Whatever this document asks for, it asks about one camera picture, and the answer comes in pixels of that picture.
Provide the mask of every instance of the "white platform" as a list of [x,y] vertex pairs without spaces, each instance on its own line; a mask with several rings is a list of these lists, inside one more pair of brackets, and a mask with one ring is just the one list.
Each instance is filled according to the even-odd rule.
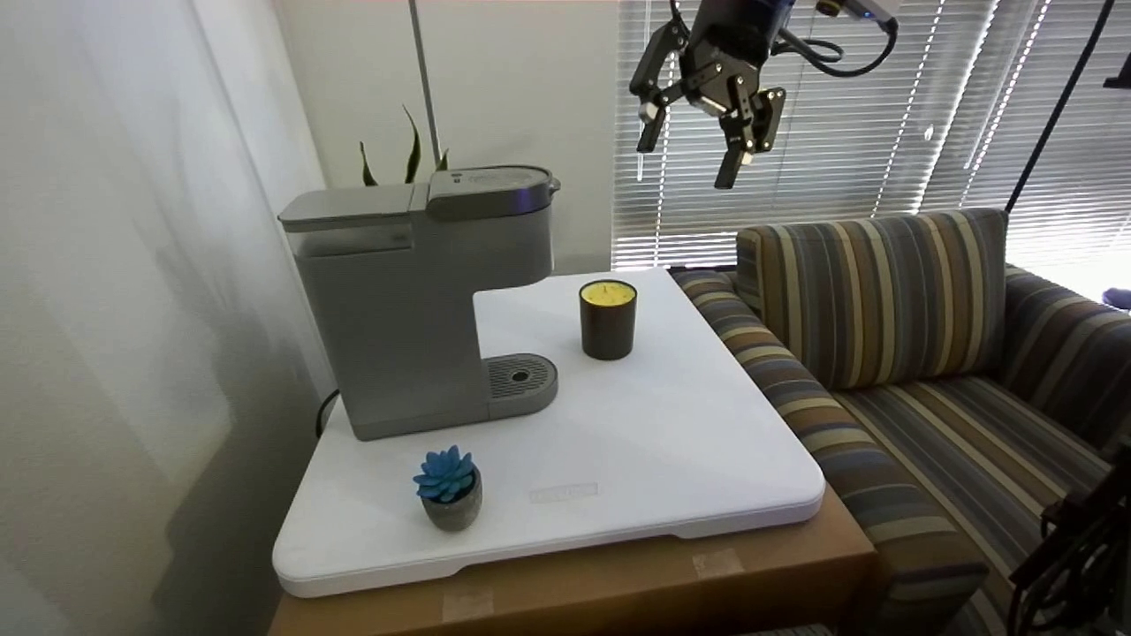
[[[478,561],[636,535],[710,535],[815,517],[822,472],[751,389],[666,273],[622,275],[638,289],[626,361],[579,348],[577,289],[559,275],[480,294],[480,348],[543,353],[559,398],[517,419],[358,441],[342,407],[315,449],[276,539],[292,596],[441,579]],[[414,472],[458,445],[485,472],[480,520],[428,524]]]

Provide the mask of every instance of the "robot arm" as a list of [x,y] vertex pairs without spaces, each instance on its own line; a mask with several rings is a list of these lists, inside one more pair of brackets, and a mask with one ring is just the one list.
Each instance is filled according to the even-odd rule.
[[[739,164],[744,164],[756,151],[771,151],[777,137],[783,88],[761,91],[761,68],[766,57],[799,54],[822,73],[858,77],[878,68],[896,38],[896,21],[872,0],[815,0],[819,15],[838,18],[843,11],[850,18],[870,18],[888,30],[888,48],[872,62],[843,69],[835,68],[841,60],[838,47],[805,42],[783,29],[789,11],[792,0],[704,0],[695,23],[685,29],[672,0],[672,21],[649,35],[627,81],[644,119],[636,151],[652,151],[666,119],[666,107],[676,98],[689,98],[719,124],[729,151],[715,187],[732,187]],[[678,57],[678,81],[659,84],[666,57]]]

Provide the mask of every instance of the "striped couch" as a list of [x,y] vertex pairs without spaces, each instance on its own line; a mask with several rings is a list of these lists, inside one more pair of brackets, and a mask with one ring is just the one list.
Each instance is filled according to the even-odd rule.
[[672,273],[875,543],[850,633],[1004,633],[1040,512],[1131,432],[1131,320],[1004,266],[1004,213],[748,227]]

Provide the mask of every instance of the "window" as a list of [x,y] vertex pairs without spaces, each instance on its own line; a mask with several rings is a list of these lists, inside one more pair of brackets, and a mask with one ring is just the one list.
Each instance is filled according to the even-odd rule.
[[[756,155],[733,190],[715,190],[724,151],[715,117],[678,102],[657,151],[636,155],[636,102],[622,98],[613,268],[733,260],[732,235],[748,223],[1004,208],[1100,0],[888,5],[902,38],[864,77],[827,77],[799,57],[762,68],[762,88],[779,84],[789,107],[777,148]],[[622,0],[622,84],[659,21],[666,0]],[[795,3],[789,29],[841,42],[843,68],[883,47],[870,21],[830,21],[812,0]],[[1118,5],[1014,208],[1010,260],[1131,246],[1131,91],[1100,88],[1128,48],[1131,11]]]

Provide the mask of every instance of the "couch cushion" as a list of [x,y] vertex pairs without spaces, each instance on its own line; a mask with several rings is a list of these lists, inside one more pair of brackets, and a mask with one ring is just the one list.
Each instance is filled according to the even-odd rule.
[[739,294],[827,389],[988,371],[1004,213],[748,227]]
[[1103,455],[1131,441],[1131,316],[1026,268],[1008,273],[1000,386]]
[[1010,605],[1008,575],[1040,543],[1040,512],[1109,468],[988,379],[908,381],[838,398],[983,548],[988,613]]

